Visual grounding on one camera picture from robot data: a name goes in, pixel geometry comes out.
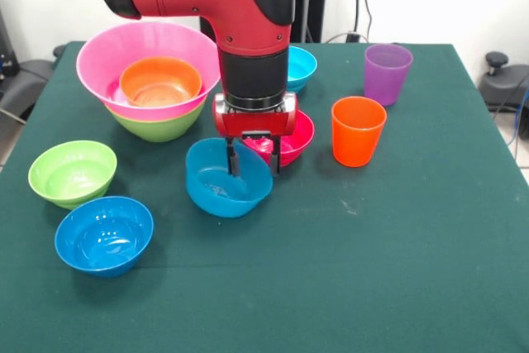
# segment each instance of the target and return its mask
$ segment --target table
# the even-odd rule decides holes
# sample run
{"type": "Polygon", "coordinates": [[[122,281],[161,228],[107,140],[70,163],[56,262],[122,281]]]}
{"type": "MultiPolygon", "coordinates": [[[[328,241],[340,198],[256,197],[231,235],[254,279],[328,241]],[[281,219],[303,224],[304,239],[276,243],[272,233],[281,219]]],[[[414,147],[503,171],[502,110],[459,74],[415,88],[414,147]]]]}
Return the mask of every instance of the table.
{"type": "Polygon", "coordinates": [[[319,62],[300,95],[315,140],[238,220],[185,193],[186,150],[216,135],[210,112],[170,143],[134,137],[76,79],[80,46],[66,48],[0,174],[0,351],[529,349],[527,184],[451,45],[409,46],[406,87],[362,169],[333,160],[330,109],[361,93],[365,47],[305,45],[319,62]],[[149,248],[118,279],[60,261],[67,212],[26,181],[43,150],[78,139],[116,151],[109,194],[155,217],[149,248]]]}

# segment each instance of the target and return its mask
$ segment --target green bowl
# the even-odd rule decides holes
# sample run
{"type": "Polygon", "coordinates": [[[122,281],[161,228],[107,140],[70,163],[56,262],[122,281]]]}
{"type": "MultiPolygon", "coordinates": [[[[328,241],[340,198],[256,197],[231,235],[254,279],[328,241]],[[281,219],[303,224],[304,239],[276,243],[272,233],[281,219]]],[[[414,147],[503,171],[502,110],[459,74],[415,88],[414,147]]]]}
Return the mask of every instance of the green bowl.
{"type": "Polygon", "coordinates": [[[116,168],[116,154],[108,146],[96,141],[70,141],[40,155],[27,179],[39,196],[73,210],[102,197],[116,168]]]}
{"type": "Polygon", "coordinates": [[[200,113],[204,109],[205,102],[204,100],[200,105],[185,115],[176,117],[175,119],[162,120],[161,122],[132,120],[116,114],[108,109],[108,107],[107,109],[117,122],[132,134],[148,142],[167,142],[181,137],[197,121],[200,113]]]}

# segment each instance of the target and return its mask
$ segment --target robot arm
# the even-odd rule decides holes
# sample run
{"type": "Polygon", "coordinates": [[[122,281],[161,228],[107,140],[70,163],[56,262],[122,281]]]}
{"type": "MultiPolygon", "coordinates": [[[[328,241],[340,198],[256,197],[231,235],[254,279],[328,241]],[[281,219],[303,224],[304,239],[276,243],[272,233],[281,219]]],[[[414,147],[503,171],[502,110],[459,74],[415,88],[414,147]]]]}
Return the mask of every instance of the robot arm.
{"type": "Polygon", "coordinates": [[[297,103],[286,93],[288,45],[294,0],[105,0],[118,15],[201,16],[219,48],[223,94],[213,102],[215,123],[228,139],[230,170],[237,174],[232,140],[269,136],[273,171],[279,171],[279,140],[292,133],[297,103]]]}

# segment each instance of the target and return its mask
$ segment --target pink bowl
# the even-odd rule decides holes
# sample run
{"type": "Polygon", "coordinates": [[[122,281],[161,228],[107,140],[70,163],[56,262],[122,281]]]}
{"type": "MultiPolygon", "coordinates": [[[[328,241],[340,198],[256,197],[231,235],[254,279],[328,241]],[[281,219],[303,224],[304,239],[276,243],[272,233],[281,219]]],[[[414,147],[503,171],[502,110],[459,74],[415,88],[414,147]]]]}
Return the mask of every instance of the pink bowl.
{"type": "Polygon", "coordinates": [[[113,112],[135,120],[157,122],[191,112],[217,85],[221,72],[217,45],[200,31],[170,22],[130,22],[101,32],[83,46],[77,75],[84,87],[113,112]],[[119,87],[127,66],[148,57],[180,58],[202,76],[198,96],[167,107],[135,107],[119,87]]]}
{"type": "MultiPolygon", "coordinates": [[[[281,138],[281,167],[285,167],[295,161],[311,143],[314,137],[314,123],[307,114],[298,111],[294,133],[281,138]]],[[[270,162],[272,154],[272,141],[267,138],[244,140],[246,146],[256,151],[267,163],[270,162]]]]}

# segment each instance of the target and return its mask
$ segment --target light blue bowl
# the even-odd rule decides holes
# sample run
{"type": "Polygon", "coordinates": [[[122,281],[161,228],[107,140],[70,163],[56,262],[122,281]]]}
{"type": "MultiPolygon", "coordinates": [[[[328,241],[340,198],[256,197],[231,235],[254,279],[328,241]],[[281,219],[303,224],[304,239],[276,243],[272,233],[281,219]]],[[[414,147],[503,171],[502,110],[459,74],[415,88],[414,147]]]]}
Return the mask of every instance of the light blue bowl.
{"type": "Polygon", "coordinates": [[[228,174],[226,140],[199,141],[185,159],[189,197],[202,210],[217,217],[242,217],[272,191],[269,166],[253,150],[236,142],[241,175],[228,174]]]}
{"type": "Polygon", "coordinates": [[[55,249],[69,266],[99,277],[126,273],[140,259],[154,232],[150,211],[132,198],[97,198],[60,223],[55,249]]]}
{"type": "Polygon", "coordinates": [[[287,90],[299,93],[317,69],[317,60],[310,52],[291,45],[288,48],[287,90]]]}

